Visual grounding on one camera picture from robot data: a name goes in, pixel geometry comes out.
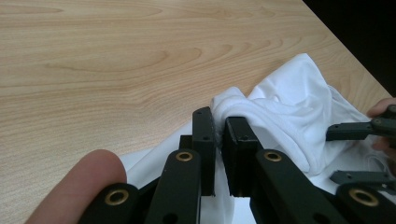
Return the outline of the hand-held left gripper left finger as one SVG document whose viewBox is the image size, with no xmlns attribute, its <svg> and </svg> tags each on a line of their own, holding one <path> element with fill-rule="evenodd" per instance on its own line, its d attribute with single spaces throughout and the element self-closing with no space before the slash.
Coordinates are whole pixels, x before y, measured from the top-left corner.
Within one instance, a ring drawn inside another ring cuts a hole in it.
<svg viewBox="0 0 396 224">
<path fill-rule="evenodd" d="M 203 196 L 215 195 L 216 139 L 210 107 L 192 113 L 192 134 L 181 135 L 179 148 L 189 148 L 201 156 L 201 186 Z"/>
</svg>

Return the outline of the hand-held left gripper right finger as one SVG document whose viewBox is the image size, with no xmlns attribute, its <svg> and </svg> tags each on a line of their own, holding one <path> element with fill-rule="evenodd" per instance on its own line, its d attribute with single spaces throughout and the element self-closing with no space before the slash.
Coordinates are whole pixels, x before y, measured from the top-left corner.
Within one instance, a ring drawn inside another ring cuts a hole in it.
<svg viewBox="0 0 396 224">
<path fill-rule="evenodd" d="M 252 195 L 255 155 L 262 146 L 243 117 L 228 117 L 222 136 L 221 156 L 230 194 L 234 197 Z"/>
</svg>

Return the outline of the white cloth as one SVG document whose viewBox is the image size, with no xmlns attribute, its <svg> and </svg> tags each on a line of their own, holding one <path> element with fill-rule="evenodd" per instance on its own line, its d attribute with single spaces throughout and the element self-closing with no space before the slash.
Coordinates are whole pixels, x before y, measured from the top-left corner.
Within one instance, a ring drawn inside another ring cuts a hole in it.
<svg viewBox="0 0 396 224">
<path fill-rule="evenodd" d="M 336 123 L 369 121 L 336 89 L 329 86 L 307 54 L 299 54 L 254 87 L 248 97 L 236 87 L 215 96 L 211 103 L 218 150 L 225 119 L 244 117 L 264 148 L 282 151 L 317 187 L 334 194 L 330 176 L 337 170 L 386 172 L 386 155 L 372 150 L 374 136 L 364 141 L 325 142 Z M 191 134 L 192 121 L 151 151 L 121 156 L 127 183 L 142 188 L 162 173 L 167 156 L 178 148 L 179 137 Z M 204 197 L 201 224 L 256 224 L 248 200 L 230 196 L 217 153 L 215 197 Z"/>
</svg>

